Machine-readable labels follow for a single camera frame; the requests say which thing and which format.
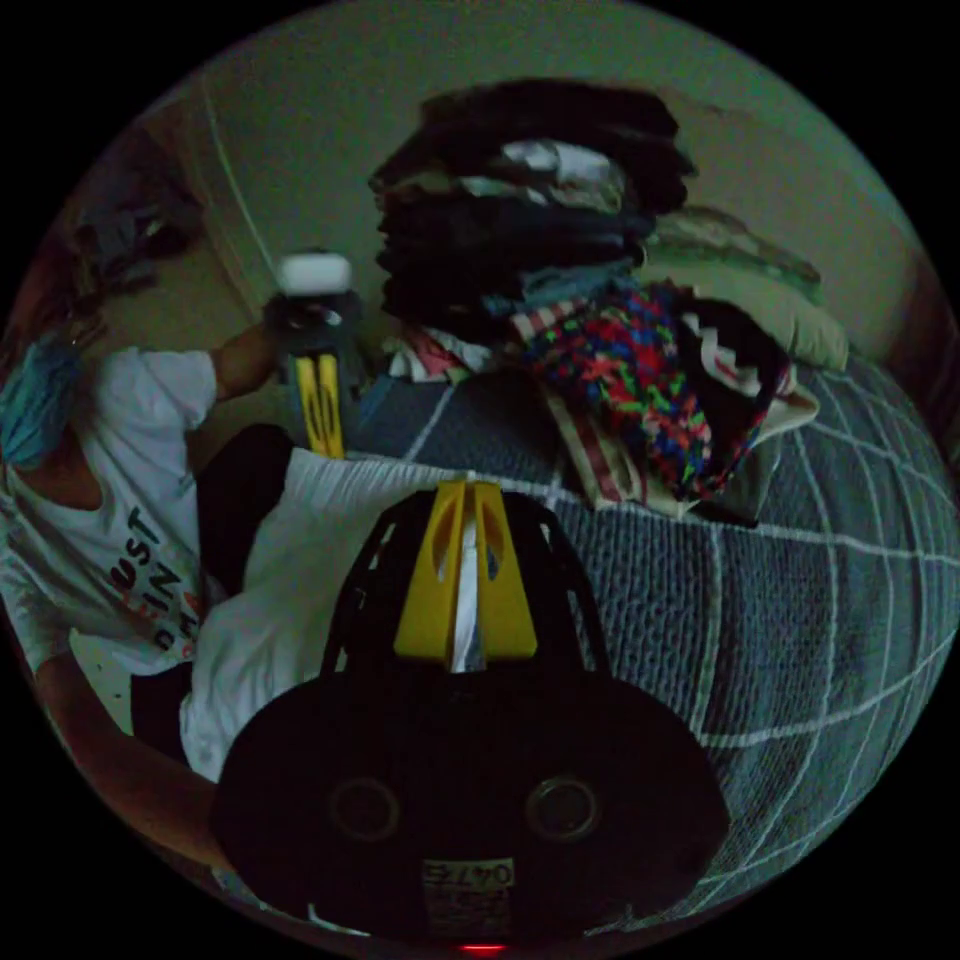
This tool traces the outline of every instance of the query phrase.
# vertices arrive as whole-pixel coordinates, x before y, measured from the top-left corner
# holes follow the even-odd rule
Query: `white t-shirt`
[[[225,594],[200,568],[185,434],[216,392],[206,352],[123,350],[85,378],[72,420],[100,509],[50,503],[4,471],[0,593],[34,672],[69,649],[71,627],[133,673],[193,659],[200,623]]]

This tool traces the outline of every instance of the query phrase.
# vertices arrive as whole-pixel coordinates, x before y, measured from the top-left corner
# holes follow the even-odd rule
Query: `wall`
[[[703,171],[691,199],[724,205],[812,259],[854,343],[878,359],[896,353],[920,246],[859,151],[755,61],[614,2],[355,0],[209,66],[193,85],[194,139],[254,302],[272,291],[285,251],[324,244],[351,258],[357,289],[377,307],[384,275],[367,177],[412,132],[426,96],[518,74],[677,91],[669,102]]]

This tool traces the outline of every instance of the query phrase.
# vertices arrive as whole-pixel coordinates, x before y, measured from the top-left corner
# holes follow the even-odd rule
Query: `camera lens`
[[[599,819],[600,805],[593,790],[573,777],[544,780],[527,799],[527,823],[544,840],[582,840]]]
[[[373,843],[386,840],[396,831],[400,804],[379,780],[344,780],[330,794],[330,819],[352,840]]]

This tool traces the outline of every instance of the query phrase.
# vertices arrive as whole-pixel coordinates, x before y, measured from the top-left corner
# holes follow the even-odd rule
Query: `white sheet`
[[[257,533],[243,593],[214,608],[200,631],[192,691],[180,707],[180,736],[193,770],[216,782],[234,739],[257,711],[317,675],[340,588],[380,514],[456,476],[417,464],[294,451],[284,495]],[[454,670],[464,669],[475,632],[476,583],[476,540],[468,527]]]

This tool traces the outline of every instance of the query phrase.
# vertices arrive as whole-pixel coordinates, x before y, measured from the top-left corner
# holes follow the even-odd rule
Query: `black pants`
[[[200,559],[230,596],[243,572],[261,522],[283,493],[293,441],[276,426],[241,430],[197,476]],[[192,665],[131,679],[133,735],[186,764],[180,743],[180,702],[190,692]]]

